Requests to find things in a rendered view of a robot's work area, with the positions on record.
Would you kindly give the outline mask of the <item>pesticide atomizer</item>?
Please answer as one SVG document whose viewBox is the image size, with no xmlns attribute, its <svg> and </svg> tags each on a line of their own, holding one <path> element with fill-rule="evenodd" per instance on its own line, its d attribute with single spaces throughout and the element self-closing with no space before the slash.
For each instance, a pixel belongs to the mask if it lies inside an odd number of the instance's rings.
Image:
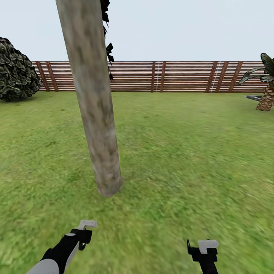
<svg viewBox="0 0 274 274">
<path fill-rule="evenodd" d="M 78 247 L 78 250 L 82 251 L 82 250 L 84 250 L 85 247 L 86 247 L 86 244 L 80 244 Z"/>
</svg>

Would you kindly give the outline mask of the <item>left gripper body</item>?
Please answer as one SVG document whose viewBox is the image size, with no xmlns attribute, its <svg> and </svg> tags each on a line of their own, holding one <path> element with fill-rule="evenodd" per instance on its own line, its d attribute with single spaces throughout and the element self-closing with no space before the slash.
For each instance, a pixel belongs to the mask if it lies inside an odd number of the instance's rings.
<svg viewBox="0 0 274 274">
<path fill-rule="evenodd" d="M 72 233 L 79 233 L 82 237 L 81 244 L 89 244 L 92 236 L 92 230 L 78 230 L 78 229 L 71 229 Z"/>
</svg>

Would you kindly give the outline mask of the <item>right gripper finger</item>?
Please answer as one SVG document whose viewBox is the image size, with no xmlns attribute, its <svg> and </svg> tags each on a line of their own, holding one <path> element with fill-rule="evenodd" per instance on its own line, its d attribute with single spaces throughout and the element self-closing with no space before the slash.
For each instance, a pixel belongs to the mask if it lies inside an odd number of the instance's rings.
<svg viewBox="0 0 274 274">
<path fill-rule="evenodd" d="M 187 246 L 188 246 L 188 253 L 189 253 L 189 255 L 191 255 L 191 251 L 193 251 L 193 250 L 191 250 L 191 246 L 190 246 L 190 243 L 189 243 L 189 240 L 187 240 Z"/>
</svg>

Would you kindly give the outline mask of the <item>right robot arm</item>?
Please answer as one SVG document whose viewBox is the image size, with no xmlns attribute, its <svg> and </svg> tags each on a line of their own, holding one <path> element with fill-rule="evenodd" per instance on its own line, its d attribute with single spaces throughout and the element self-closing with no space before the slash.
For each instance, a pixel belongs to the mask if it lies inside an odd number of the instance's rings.
<svg viewBox="0 0 274 274">
<path fill-rule="evenodd" d="M 199 240 L 199 248 L 191 247 L 189 240 L 187 240 L 188 253 L 192 255 L 195 262 L 199 262 L 203 274 L 218 274 L 214 262 L 217 262 L 217 247 L 219 242 L 215 239 Z"/>
</svg>

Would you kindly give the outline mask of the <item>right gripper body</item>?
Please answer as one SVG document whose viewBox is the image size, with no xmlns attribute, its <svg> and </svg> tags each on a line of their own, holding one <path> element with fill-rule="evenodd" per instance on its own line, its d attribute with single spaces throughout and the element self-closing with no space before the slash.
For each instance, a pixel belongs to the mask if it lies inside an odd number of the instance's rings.
<svg viewBox="0 0 274 274">
<path fill-rule="evenodd" d="M 207 254 L 201 254 L 199 248 L 190 247 L 192 253 L 192 258 L 195 262 L 199 262 L 202 266 L 204 263 L 211 263 L 217 262 L 217 252 L 214 248 L 207 248 Z"/>
</svg>

